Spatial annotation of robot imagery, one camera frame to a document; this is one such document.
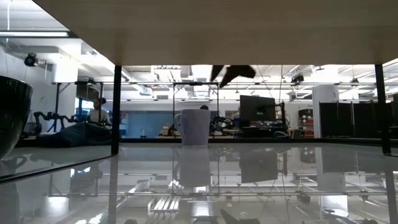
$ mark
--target person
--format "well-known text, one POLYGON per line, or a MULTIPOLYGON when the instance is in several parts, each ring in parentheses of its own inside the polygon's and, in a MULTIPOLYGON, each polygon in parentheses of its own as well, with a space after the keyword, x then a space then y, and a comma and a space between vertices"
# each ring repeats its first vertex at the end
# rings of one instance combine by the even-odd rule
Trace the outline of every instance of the person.
POLYGON ((102 122, 102 121, 106 120, 106 122, 110 123, 109 114, 104 109, 101 109, 101 118, 98 119, 100 116, 100 106, 104 105, 106 103, 105 98, 101 98, 101 99, 95 98, 93 103, 94 103, 94 109, 91 109, 90 112, 88 112, 88 116, 90 116, 90 120, 94 121, 94 122, 102 122))

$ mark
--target metal frame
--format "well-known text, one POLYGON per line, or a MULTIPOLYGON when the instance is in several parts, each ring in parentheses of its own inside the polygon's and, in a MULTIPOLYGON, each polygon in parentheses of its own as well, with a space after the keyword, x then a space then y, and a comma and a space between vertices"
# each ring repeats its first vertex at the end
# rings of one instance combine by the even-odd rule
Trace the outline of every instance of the metal frame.
MULTIPOLYGON (((394 156, 391 154, 383 66, 375 65, 374 69, 376 72, 376 86, 377 86, 377 100, 378 100, 377 105, 379 110, 378 117, 379 117, 380 131, 381 131, 382 150, 385 156, 394 156)), ((395 188, 393 170, 391 170, 391 168, 386 167, 386 170, 384 172, 386 176, 387 201, 388 201, 390 223, 398 223, 396 188, 395 188)))
POLYGON ((119 135, 120 135, 120 94, 122 82, 122 66, 115 65, 113 80, 113 110, 112 110, 112 156, 119 154, 119 135))

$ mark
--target computer monitor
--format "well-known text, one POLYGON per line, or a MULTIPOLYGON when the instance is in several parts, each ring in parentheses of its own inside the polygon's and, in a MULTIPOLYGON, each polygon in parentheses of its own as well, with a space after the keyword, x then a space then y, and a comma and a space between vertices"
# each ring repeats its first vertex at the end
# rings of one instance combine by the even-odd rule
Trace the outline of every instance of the computer monitor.
POLYGON ((240 96, 239 126, 251 121, 275 121, 275 99, 260 96, 240 96))

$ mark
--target glass table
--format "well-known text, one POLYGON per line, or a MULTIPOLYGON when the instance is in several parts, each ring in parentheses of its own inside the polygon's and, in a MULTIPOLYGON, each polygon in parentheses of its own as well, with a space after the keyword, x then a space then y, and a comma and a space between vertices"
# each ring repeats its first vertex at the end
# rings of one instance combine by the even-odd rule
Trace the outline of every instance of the glass table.
POLYGON ((395 170, 396 159, 373 146, 121 144, 116 157, 0 185, 0 216, 5 224, 390 223, 395 170))

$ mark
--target black partition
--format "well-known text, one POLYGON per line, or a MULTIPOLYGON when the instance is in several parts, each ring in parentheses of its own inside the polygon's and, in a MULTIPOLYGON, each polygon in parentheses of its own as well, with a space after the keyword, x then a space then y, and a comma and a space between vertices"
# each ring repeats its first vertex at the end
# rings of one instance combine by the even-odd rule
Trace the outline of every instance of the black partition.
POLYGON ((323 138, 354 137, 350 103, 320 103, 323 138))
MULTIPOLYGON (((394 126, 392 103, 387 103, 387 120, 394 126)), ((320 103, 323 138, 380 138, 378 104, 320 103)))

